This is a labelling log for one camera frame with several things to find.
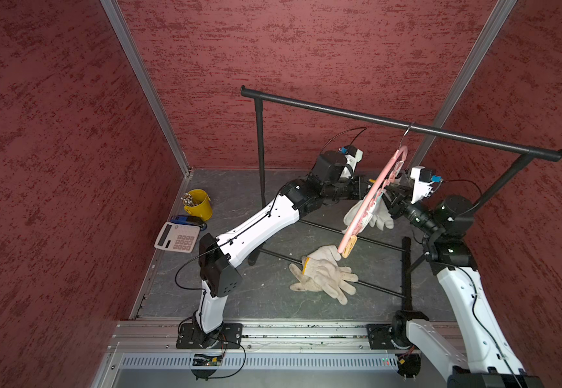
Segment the white work glove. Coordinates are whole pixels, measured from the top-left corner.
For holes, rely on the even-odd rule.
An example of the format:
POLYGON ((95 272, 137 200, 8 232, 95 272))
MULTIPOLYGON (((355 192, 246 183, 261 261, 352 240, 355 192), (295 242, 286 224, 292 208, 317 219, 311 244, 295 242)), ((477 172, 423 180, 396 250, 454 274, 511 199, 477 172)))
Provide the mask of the white work glove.
POLYGON ((394 220, 383 202, 379 202, 376 208, 374 208, 369 225, 380 231, 385 229, 392 230, 394 228, 394 220))

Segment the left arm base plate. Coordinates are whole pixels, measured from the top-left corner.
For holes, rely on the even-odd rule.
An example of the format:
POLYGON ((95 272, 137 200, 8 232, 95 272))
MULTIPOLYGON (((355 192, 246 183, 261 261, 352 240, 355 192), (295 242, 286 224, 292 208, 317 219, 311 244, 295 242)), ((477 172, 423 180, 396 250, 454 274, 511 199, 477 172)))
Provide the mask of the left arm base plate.
POLYGON ((178 328, 177 349, 238 349, 244 325, 224 323, 211 333, 205 333, 197 323, 182 323, 178 328))

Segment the pink clip hanger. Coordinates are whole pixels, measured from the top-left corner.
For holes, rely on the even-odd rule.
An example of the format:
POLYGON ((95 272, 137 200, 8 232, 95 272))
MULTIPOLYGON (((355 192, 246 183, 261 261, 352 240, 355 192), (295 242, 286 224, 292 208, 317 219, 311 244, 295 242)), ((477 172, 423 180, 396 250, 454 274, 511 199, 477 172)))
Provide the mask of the pink clip hanger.
POLYGON ((382 196, 385 187, 395 179, 397 173, 404 165, 408 154, 408 147, 404 145, 403 142, 404 140, 400 141, 399 147, 378 175, 376 182, 374 182, 371 186, 368 194, 363 197, 362 205, 359 207, 356 215, 347 227, 347 230, 337 249, 342 258, 347 258, 350 255, 358 239, 358 234, 360 234, 365 226, 369 224, 369 221, 371 221, 374 208, 376 208, 378 200, 382 196))

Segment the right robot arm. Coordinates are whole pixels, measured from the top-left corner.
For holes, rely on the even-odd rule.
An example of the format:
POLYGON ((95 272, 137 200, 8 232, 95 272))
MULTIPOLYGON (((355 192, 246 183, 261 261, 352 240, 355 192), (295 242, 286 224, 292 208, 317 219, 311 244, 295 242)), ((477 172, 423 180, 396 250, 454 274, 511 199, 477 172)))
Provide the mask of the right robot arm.
POLYGON ((404 315, 403 343, 418 347, 449 387, 541 387, 540 378, 525 370, 509 346, 464 241, 474 222, 473 203, 451 195, 429 209, 400 184, 389 185, 383 200, 393 218, 407 218, 423 232, 423 256, 408 270, 429 263, 452 307, 465 352, 458 352, 418 313, 404 315))

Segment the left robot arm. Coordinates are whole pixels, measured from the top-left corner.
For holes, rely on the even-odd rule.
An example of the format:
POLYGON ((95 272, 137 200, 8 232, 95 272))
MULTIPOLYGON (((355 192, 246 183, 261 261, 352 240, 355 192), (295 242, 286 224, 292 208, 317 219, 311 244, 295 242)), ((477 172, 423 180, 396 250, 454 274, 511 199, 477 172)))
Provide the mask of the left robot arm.
POLYGON ((227 297, 242 282, 238 268, 269 238, 319 210, 327 201, 360 200, 338 248, 348 256, 377 205, 376 189, 355 173, 363 152, 353 145, 320 154, 304 178, 281 187, 274 199, 240 226, 214 237, 205 234, 196 257, 201 277, 201 302, 192 318, 194 345, 209 349, 221 341, 227 297))

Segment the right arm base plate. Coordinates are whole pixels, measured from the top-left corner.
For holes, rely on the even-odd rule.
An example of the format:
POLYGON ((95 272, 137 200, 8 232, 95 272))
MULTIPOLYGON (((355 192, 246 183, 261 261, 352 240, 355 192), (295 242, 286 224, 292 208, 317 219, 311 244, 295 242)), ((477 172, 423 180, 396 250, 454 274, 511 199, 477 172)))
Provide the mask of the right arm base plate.
POLYGON ((395 352, 414 352, 416 347, 406 336, 407 326, 411 323, 374 323, 366 326, 367 338, 371 350, 395 352))

